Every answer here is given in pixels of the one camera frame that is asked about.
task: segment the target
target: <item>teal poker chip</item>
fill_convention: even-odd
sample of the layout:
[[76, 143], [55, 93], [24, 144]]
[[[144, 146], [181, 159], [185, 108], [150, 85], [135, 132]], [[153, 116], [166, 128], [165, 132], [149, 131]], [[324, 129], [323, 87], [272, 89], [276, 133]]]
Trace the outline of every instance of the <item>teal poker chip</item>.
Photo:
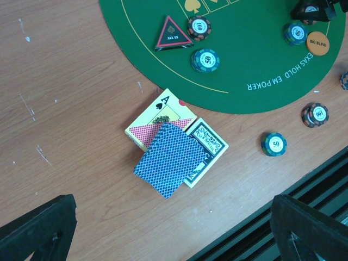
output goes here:
[[197, 71], [197, 72], [202, 72], [202, 71], [197, 67], [197, 65], [196, 65], [196, 63], [195, 63], [195, 54], [196, 54], [196, 53], [194, 53], [194, 54], [191, 56], [191, 60], [190, 60], [191, 66], [192, 66], [192, 68], [193, 68], [195, 71]]
[[266, 135], [261, 142], [262, 151], [270, 157], [283, 155], [287, 151], [287, 147], [287, 140], [277, 132]]
[[194, 54], [194, 63], [201, 72], [213, 72], [220, 66], [220, 57], [212, 49], [201, 49]]
[[308, 30], [300, 23], [292, 23], [284, 32], [285, 37], [294, 45], [301, 45], [306, 42]]
[[291, 45], [291, 46], [296, 46], [296, 45], [300, 45], [301, 43], [295, 43], [295, 42], [293, 42], [291, 39], [290, 39], [290, 37], [289, 36], [287, 36], [287, 34], [286, 33], [284, 33], [284, 40], [289, 44], [289, 45]]

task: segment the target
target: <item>card stack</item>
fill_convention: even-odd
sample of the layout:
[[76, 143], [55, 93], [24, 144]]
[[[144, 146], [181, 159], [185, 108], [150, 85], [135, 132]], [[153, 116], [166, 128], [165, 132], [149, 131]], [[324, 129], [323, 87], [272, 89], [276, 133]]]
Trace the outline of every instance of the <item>card stack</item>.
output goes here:
[[164, 123], [134, 173], [169, 198], [204, 158], [205, 152], [199, 143], [181, 128]]

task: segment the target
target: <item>poker chip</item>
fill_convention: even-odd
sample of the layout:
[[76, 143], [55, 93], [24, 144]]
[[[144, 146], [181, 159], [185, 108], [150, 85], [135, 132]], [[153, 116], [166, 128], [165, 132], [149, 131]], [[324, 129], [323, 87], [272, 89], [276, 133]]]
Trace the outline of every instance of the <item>poker chip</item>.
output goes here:
[[195, 54], [196, 54], [196, 53], [194, 53], [194, 54], [191, 56], [191, 61], [190, 61], [191, 66], [192, 66], [193, 69], [195, 69], [195, 71], [197, 71], [197, 72], [202, 72], [202, 71], [197, 67], [197, 65], [196, 65], [196, 62], [195, 62]]
[[[315, 12], [319, 11], [319, 7], [314, 4], [306, 5], [301, 11], [305, 13]], [[308, 25], [316, 24], [316, 21], [314, 20], [301, 20], [301, 22]]]
[[302, 118], [303, 124], [306, 125], [308, 128], [319, 127], [319, 125], [315, 124], [313, 121], [310, 120], [310, 118], [309, 118], [309, 107], [305, 107], [302, 110], [301, 118]]
[[328, 109], [321, 103], [314, 103], [309, 107], [308, 118], [314, 124], [321, 126], [328, 121]]
[[311, 32], [308, 35], [306, 46], [314, 55], [322, 56], [330, 49], [330, 42], [322, 32]]
[[203, 16], [197, 15], [190, 18], [187, 32], [189, 36], [196, 41], [203, 41], [212, 32], [212, 25], [209, 20]]
[[262, 151], [270, 157], [283, 155], [287, 151], [287, 147], [287, 140], [277, 132], [266, 135], [261, 142]]
[[191, 59], [191, 65], [198, 72], [213, 72], [220, 66], [220, 57], [212, 49], [196, 51]]
[[308, 30], [300, 23], [291, 23], [284, 32], [285, 41], [292, 46], [306, 42]]
[[309, 128], [320, 127], [328, 121], [328, 109], [321, 103], [314, 103], [302, 110], [301, 118], [304, 125]]
[[348, 72], [341, 76], [341, 87], [343, 90], [348, 91]]

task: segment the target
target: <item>triangular all in marker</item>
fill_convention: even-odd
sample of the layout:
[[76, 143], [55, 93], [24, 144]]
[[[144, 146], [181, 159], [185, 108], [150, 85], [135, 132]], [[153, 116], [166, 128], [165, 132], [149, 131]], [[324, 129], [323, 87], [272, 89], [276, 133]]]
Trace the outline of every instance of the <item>triangular all in marker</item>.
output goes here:
[[191, 39], [180, 29], [170, 16], [165, 19], [155, 51], [193, 46]]

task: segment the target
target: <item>black plastic object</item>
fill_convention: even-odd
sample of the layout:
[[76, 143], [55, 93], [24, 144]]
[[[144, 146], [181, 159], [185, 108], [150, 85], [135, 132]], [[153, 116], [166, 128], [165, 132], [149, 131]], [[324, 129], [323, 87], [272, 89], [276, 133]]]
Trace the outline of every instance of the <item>black plastic object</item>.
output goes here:
[[[291, 18], [295, 20], [331, 21], [336, 16], [334, 4], [340, 3], [344, 13], [348, 11], [348, 0], [300, 0], [291, 11]], [[306, 13], [305, 7], [309, 4], [316, 5], [319, 10]]]
[[288, 196], [275, 196], [270, 225], [283, 261], [347, 261], [348, 227]]
[[0, 228], [0, 260], [65, 261], [76, 228], [73, 195], [61, 195]]

